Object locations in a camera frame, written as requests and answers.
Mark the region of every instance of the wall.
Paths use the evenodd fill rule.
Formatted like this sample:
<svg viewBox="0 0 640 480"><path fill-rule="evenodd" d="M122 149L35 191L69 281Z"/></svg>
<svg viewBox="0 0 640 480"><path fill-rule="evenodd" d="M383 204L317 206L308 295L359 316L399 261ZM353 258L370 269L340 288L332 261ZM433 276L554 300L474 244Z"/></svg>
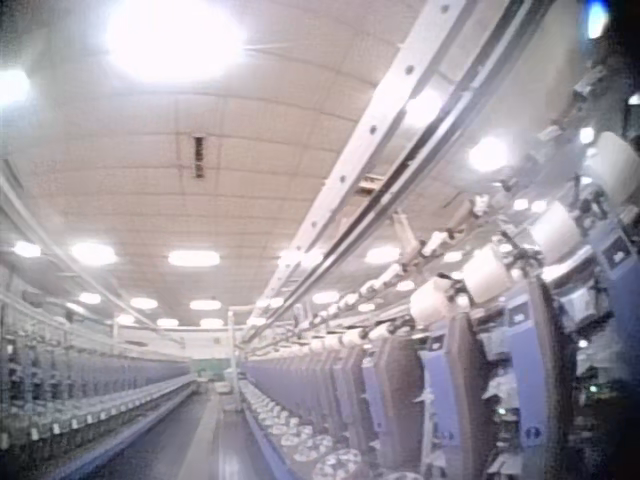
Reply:
<svg viewBox="0 0 640 480"><path fill-rule="evenodd" d="M218 330L176 330L167 332L184 339L184 348L175 342L160 337L150 330L120 327L118 339L121 341L144 342L150 350L182 355L194 359L229 358L231 356L230 337L227 329Z"/></svg>

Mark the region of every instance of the ceiling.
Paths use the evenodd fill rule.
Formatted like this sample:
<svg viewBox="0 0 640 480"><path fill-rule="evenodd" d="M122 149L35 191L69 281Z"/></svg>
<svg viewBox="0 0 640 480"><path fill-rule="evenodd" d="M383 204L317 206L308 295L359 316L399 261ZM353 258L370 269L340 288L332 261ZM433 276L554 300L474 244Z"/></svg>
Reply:
<svg viewBox="0 0 640 480"><path fill-rule="evenodd" d="M183 325L216 315L191 311L190 300L214 296L224 305L246 305L261 297L424 4L214 3L247 33L243 59L210 81L158 86L136 82L110 63L104 30L112 1L39 2L23 15L18 35L31 97L3 120L5 157L57 244L113 246L118 262L92 273L124 299L157 299L160 306L149 318L178 318ZM445 91L506 4L485 0L474 11L437 73ZM479 139L507 138L517 159L564 107L584 68L577 9L556 2L495 98L403 201L419 238L446 225L470 195L495 188L493 175L468 165L467 152ZM418 132L401 125L371 172L384 176ZM194 176L194 135L205 137L203 179ZM336 213L321 250L365 201L353 197ZM0 242L6 248L18 236L0 235ZM465 248L489 238L480 232ZM369 265L364 257L369 248L389 244L398 242L386 222L312 293L347 293L378 276L387 266ZM170 251L188 248L214 249L221 263L203 270L169 265ZM57 295L81 291L60 272L45 275L51 268L45 265L30 261L20 268ZM289 288L304 273L300 268ZM409 293L390 292L381 306ZM278 295L286 296L287 287Z"/></svg>
<svg viewBox="0 0 640 480"><path fill-rule="evenodd" d="M2 60L22 65L31 94L3 112L3 154L59 246L111 245L118 261L94 273L125 299L157 299L149 318L197 325L212 315L190 300L260 297L423 2L216 1L247 34L242 60L209 81L161 86L110 62L113 3L22 2ZM194 135L205 138L203 179ZM215 249L221 263L168 264L188 248ZM25 268L39 277L42 265Z"/></svg>

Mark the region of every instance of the blue machine panel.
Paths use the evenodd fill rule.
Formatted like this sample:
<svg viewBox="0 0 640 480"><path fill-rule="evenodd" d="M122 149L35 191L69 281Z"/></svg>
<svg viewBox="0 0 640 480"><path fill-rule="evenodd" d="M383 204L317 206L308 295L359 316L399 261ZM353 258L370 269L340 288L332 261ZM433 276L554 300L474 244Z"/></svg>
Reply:
<svg viewBox="0 0 640 480"><path fill-rule="evenodd" d="M640 262L616 221L590 232L589 242L605 271L615 328L631 381L640 388Z"/></svg>
<svg viewBox="0 0 640 480"><path fill-rule="evenodd" d="M519 297L507 309L508 344L518 381L520 441L523 447L547 440L547 387L540 342L528 298Z"/></svg>
<svg viewBox="0 0 640 480"><path fill-rule="evenodd" d="M433 407L443 446L460 445L460 420L449 361L446 358L447 335L436 333L429 340L425 351L420 352L422 364L429 374L434 392Z"/></svg>

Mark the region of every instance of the aisle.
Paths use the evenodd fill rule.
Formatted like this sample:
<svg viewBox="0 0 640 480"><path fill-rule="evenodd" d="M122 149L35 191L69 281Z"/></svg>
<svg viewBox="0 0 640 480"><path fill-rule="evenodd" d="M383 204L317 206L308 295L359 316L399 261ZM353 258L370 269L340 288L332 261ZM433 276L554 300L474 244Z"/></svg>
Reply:
<svg viewBox="0 0 640 480"><path fill-rule="evenodd" d="M231 397L193 395L90 480L273 480Z"/></svg>
<svg viewBox="0 0 640 480"><path fill-rule="evenodd" d="M207 403L205 395L192 395L89 478L176 480Z"/></svg>

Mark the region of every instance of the overhead rail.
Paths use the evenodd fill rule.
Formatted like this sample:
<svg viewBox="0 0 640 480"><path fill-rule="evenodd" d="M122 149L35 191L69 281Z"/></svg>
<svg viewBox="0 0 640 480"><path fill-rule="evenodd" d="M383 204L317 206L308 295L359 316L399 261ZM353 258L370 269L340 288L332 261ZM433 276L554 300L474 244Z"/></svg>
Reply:
<svg viewBox="0 0 640 480"><path fill-rule="evenodd" d="M282 307L246 339L251 342L286 313L329 271L352 253L393 211L398 202L453 145L458 134L478 114L498 86L498 81L515 63L527 45L552 0L512 1L466 73L454 88L440 114L416 138L392 167L382 186L353 218L344 232L314 267L286 297Z"/></svg>
<svg viewBox="0 0 640 480"><path fill-rule="evenodd" d="M435 65L477 6L477 0L427 2L298 229L291 251L306 253L320 240L399 127L407 101L434 75ZM264 296L274 296L295 270L296 265L278 266ZM255 308L252 316L261 312Z"/></svg>

